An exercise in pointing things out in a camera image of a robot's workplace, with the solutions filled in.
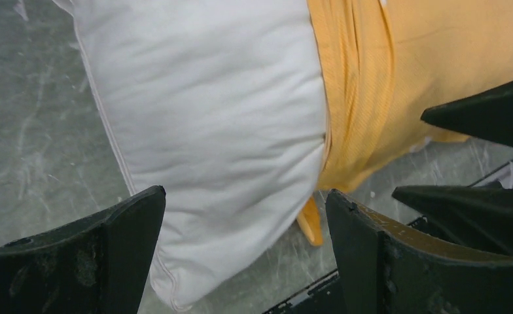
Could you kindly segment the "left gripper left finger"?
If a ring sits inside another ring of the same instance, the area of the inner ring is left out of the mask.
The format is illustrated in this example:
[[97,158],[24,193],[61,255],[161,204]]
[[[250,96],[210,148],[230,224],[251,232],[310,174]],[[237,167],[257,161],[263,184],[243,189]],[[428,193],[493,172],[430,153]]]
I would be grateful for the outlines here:
[[0,313],[137,313],[166,206],[152,186],[0,247]]

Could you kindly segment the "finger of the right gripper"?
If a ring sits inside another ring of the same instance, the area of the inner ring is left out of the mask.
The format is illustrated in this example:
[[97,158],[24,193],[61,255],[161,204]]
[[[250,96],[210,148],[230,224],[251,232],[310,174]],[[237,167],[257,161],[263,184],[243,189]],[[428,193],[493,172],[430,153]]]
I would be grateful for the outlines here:
[[426,216],[455,244],[513,256],[513,189],[400,186],[392,197]]
[[513,81],[428,108],[421,120],[438,128],[513,147]]

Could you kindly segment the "orange Mickey Mouse pillowcase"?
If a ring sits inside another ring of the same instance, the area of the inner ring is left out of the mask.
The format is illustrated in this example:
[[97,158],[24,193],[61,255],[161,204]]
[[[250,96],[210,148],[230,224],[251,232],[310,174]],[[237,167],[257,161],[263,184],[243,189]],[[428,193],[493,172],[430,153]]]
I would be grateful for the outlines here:
[[513,1],[308,1],[324,88],[301,126],[318,143],[318,190],[463,131],[421,122],[436,105],[513,81]]

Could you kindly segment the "white pillow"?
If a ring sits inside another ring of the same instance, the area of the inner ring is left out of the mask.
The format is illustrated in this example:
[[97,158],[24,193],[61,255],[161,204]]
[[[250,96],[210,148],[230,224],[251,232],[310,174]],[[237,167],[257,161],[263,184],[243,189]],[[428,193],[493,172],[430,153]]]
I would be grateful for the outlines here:
[[128,190],[166,190],[150,266],[184,311],[295,221],[327,101],[305,1],[58,1]]

